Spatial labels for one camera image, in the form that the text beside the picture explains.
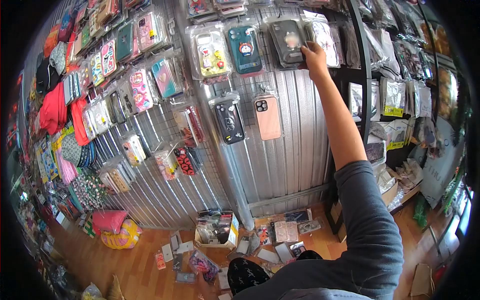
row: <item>cardboard box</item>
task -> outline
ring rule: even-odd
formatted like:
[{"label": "cardboard box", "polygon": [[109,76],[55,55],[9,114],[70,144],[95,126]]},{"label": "cardboard box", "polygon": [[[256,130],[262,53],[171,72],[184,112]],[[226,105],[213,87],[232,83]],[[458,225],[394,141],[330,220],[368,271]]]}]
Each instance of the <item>cardboard box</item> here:
[{"label": "cardboard box", "polygon": [[225,244],[202,244],[202,239],[198,234],[197,229],[195,229],[195,242],[198,247],[205,248],[230,248],[233,249],[237,247],[239,243],[239,221],[235,214],[232,212],[232,224],[230,225],[230,233],[228,234],[228,240]]}]

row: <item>black phone case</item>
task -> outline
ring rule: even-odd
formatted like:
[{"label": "black phone case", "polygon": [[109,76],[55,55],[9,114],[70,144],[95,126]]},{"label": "black phone case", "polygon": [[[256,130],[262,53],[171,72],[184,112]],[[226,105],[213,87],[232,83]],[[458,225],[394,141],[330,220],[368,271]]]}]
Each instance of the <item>black phone case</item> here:
[{"label": "black phone case", "polygon": [[[300,30],[297,22],[293,20],[284,20],[273,22],[270,25],[270,33],[274,40],[280,63],[295,64],[301,63],[304,58],[300,50],[301,46],[305,44],[303,32]],[[289,47],[287,38],[297,38],[298,43],[294,47]]]},{"label": "black phone case", "polygon": [[240,112],[234,100],[221,102],[215,105],[214,110],[222,137],[228,145],[245,139],[245,130],[240,120]]}]

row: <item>teal phone case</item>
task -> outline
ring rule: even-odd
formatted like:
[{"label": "teal phone case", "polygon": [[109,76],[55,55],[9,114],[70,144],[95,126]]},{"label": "teal phone case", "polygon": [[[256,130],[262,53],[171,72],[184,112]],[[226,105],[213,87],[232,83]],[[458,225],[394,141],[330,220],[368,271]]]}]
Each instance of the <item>teal phone case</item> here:
[{"label": "teal phone case", "polygon": [[124,60],[133,53],[133,24],[128,23],[117,34],[117,60]]},{"label": "teal phone case", "polygon": [[233,52],[238,74],[262,70],[255,29],[251,26],[233,27],[228,31],[228,40]]}]

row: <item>green phone case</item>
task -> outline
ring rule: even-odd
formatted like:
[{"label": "green phone case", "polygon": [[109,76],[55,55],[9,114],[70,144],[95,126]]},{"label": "green phone case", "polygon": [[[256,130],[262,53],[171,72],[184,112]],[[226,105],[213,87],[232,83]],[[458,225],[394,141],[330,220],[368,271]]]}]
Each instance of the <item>green phone case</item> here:
[{"label": "green phone case", "polygon": [[228,31],[228,40],[238,74],[262,70],[255,29],[251,26],[233,27]]}]

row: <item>hand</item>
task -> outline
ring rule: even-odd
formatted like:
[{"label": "hand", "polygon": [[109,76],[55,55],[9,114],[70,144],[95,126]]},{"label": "hand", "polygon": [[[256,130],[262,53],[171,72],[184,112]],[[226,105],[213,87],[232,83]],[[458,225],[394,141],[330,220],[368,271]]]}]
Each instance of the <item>hand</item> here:
[{"label": "hand", "polygon": [[305,55],[305,62],[299,66],[299,70],[309,70],[310,79],[315,83],[319,83],[326,76],[330,77],[326,54],[317,43],[307,41],[307,44],[310,49],[305,46],[301,47],[301,51]]}]

